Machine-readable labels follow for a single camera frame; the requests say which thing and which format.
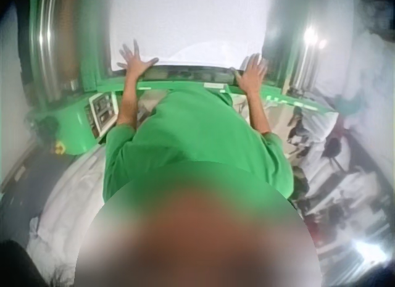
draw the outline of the hair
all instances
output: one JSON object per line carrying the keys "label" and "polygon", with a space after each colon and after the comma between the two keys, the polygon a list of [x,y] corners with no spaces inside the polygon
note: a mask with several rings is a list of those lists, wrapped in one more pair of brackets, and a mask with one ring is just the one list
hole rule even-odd
{"label": "hair", "polygon": [[341,143],[338,138],[332,138],[325,144],[325,149],[322,153],[322,157],[333,159],[338,156],[341,152]]}

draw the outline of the green machine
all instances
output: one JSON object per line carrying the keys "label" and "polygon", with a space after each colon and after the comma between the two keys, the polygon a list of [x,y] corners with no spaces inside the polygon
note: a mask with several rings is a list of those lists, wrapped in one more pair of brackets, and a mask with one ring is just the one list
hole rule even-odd
{"label": "green machine", "polygon": [[[113,71],[110,66],[109,0],[28,2],[25,43],[32,83],[27,96],[34,110],[27,120],[39,138],[51,143],[58,153],[83,154],[104,141],[116,121],[122,97],[125,71]],[[295,95],[301,76],[308,84],[315,70],[306,61],[303,41],[307,2],[276,0],[271,8],[262,49],[270,71],[262,86],[262,97],[326,112],[331,109]],[[140,96],[152,89],[185,88],[242,94],[228,68],[185,65],[151,68],[137,90]]]}

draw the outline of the hand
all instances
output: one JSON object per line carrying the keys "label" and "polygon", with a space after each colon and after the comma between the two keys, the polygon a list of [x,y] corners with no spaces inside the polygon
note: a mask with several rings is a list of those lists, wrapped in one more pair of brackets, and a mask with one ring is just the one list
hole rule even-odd
{"label": "hand", "polygon": [[153,58],[152,60],[149,60],[148,62],[143,62],[140,59],[140,51],[137,41],[134,40],[133,43],[135,45],[135,53],[132,53],[132,51],[124,44],[123,49],[119,50],[119,52],[121,53],[122,57],[125,59],[126,64],[117,63],[117,65],[127,70],[127,74],[126,74],[127,79],[137,81],[138,78],[149,67],[152,67],[154,64],[156,64],[159,61],[159,59],[156,57]]}
{"label": "hand", "polygon": [[265,78],[267,72],[267,62],[264,58],[259,61],[260,54],[253,54],[247,64],[246,71],[244,71],[243,76],[235,68],[231,68],[239,87],[246,94],[246,96],[251,96],[259,94],[260,86]]}

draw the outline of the green shirt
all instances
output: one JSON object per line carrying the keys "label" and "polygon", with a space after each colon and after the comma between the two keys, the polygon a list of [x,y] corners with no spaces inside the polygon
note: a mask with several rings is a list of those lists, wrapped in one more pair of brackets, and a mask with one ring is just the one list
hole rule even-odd
{"label": "green shirt", "polygon": [[[183,162],[213,162],[251,173],[264,183],[262,189],[272,187],[288,198],[293,174],[281,139],[253,130],[227,98],[206,90],[171,91],[137,131],[114,127],[107,135],[104,200],[141,175]],[[243,188],[236,193],[245,194]]]}

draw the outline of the bright light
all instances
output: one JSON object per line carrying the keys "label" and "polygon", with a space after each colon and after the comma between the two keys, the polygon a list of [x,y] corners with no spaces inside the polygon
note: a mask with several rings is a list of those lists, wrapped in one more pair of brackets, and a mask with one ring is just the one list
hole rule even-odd
{"label": "bright light", "polygon": [[304,33],[304,42],[306,42],[307,45],[315,45],[317,41],[318,35],[314,31],[314,29],[312,27],[308,28]]}
{"label": "bright light", "polygon": [[324,49],[327,43],[328,43],[328,42],[326,41],[326,39],[322,39],[322,40],[320,41],[320,43],[318,44],[318,48],[319,48],[319,49]]}
{"label": "bright light", "polygon": [[380,263],[387,260],[387,255],[377,245],[367,244],[364,242],[355,242],[355,248],[366,262]]}

